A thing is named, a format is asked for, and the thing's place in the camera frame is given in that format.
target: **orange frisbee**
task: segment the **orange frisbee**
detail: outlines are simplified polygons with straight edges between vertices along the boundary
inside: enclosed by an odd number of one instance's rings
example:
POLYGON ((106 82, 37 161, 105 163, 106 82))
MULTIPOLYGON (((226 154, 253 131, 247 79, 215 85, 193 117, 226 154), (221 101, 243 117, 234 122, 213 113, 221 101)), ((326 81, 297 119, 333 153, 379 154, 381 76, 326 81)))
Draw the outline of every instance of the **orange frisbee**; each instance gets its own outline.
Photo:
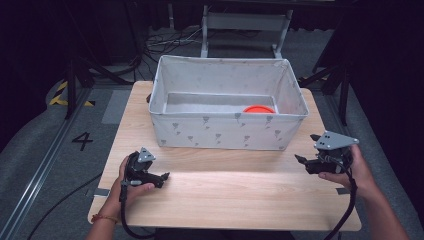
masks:
POLYGON ((272 108, 264 105, 252 105, 243 110, 246 113, 275 113, 272 108))

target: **hand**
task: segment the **hand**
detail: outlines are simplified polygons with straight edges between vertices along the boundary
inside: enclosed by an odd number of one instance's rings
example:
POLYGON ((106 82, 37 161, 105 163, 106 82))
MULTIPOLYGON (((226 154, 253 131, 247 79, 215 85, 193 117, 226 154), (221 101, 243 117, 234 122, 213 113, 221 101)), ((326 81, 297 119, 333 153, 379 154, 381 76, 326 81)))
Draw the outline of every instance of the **hand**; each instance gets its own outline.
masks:
MULTIPOLYGON (((102 209, 99 211, 99 214, 105 216, 118 217, 121 210, 121 203, 119 202, 119 195, 121 193, 121 181, 124 179, 125 167, 128 162, 128 156, 122 161, 121 166, 119 167, 119 176, 112 185, 110 190, 109 197, 107 198, 102 209)), ((126 206, 130 206, 134 200, 143 195, 145 192, 155 188, 153 183, 146 183, 137 187, 128 186, 127 190, 127 201, 126 206)))
MULTIPOLYGON (((353 157, 353 162, 351 165, 352 175, 356 181, 356 185, 358 186, 357 194, 363 198, 367 198, 376 191, 377 185, 374 181, 374 177, 372 176, 367 162, 362 156, 359 146, 356 144, 352 145, 350 147, 350 151, 353 157)), ((318 176, 331 182, 340 183, 349 190, 351 188, 349 178, 345 173, 334 174, 322 172, 318 174, 318 176)))

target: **gray carpet floor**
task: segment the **gray carpet floor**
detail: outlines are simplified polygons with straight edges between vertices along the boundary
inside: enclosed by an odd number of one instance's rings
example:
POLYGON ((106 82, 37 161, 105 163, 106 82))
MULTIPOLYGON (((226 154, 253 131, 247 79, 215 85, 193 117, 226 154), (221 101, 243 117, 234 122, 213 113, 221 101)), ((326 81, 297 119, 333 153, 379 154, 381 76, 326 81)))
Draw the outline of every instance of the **gray carpet floor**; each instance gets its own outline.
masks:
MULTIPOLYGON (((158 32, 151 31, 150 34, 160 35, 172 32, 169 29, 162 29, 158 32)), ((331 35, 332 31, 319 30, 288 32, 282 55, 283 58, 290 61, 296 77, 307 77, 313 74, 313 66, 331 35)), ((209 39, 209 57, 272 58, 270 46, 277 38, 278 36, 275 34, 267 32, 215 33, 209 39)), ((199 57, 201 44, 198 41, 201 41, 200 37, 186 39, 181 42, 181 46, 166 54, 199 57)), ((147 44, 151 45, 150 49, 158 51, 163 49, 163 45, 152 46, 153 42, 147 44)), ((158 60, 162 54, 164 53, 152 53, 151 56, 158 60)), ((157 65, 145 56, 143 59, 145 62, 137 71, 121 77, 129 81, 133 81, 134 76, 137 81, 152 79, 157 65)), ((46 96, 46 104, 49 103, 61 81, 58 79, 58 83, 46 96)), ((324 96, 319 91, 321 84, 316 82, 309 85, 308 88, 313 91, 326 129, 360 139, 361 149, 369 161, 377 183, 387 195, 410 238, 424 239, 417 213, 391 169, 354 91, 350 89, 349 92, 348 126, 344 127, 334 114, 337 109, 338 92, 333 96, 324 96)), ((21 221, 18 221, 9 239, 27 239, 49 209, 68 193, 102 172, 130 93, 130 87, 116 85, 108 79, 97 79, 95 86, 88 91, 89 95, 83 101, 95 101, 95 106, 84 106, 76 112, 74 121, 68 126, 62 143, 57 147, 51 168, 46 170, 47 177, 41 182, 41 188, 37 189, 36 197, 27 204, 30 207, 21 214, 21 221), (87 143, 84 150, 81 151, 81 143, 75 143, 72 140, 83 133, 89 133, 89 139, 93 142, 87 143)), ((0 226, 2 229, 8 224, 10 216, 13 216, 15 207, 19 204, 38 167, 43 164, 46 154, 51 150, 52 143, 57 140, 57 133, 65 124, 65 114, 66 106, 48 105, 48 109, 23 127, 1 153, 0 226)), ((91 226, 87 222, 87 213, 98 180, 94 180, 61 202, 41 222, 32 239, 83 239, 91 226)), ((356 208, 363 227, 358 232, 343 233, 342 239, 370 239, 361 199, 358 199, 356 208)), ((151 229, 140 228, 138 230, 143 232, 151 229)), ((292 234, 299 240, 323 239, 327 232, 296 231, 292 234)), ((125 233, 122 227, 118 226, 115 239, 132 238, 125 233)))

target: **storage bin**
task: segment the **storage bin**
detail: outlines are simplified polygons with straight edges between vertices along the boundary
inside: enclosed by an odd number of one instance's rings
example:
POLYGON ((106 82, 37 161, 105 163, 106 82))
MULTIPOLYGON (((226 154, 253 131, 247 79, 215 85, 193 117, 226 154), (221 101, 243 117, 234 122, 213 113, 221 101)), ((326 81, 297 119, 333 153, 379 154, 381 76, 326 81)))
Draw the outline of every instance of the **storage bin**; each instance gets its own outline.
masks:
POLYGON ((309 114, 286 59, 178 56, 160 58, 149 112, 159 146, 250 150, 284 150, 309 114))

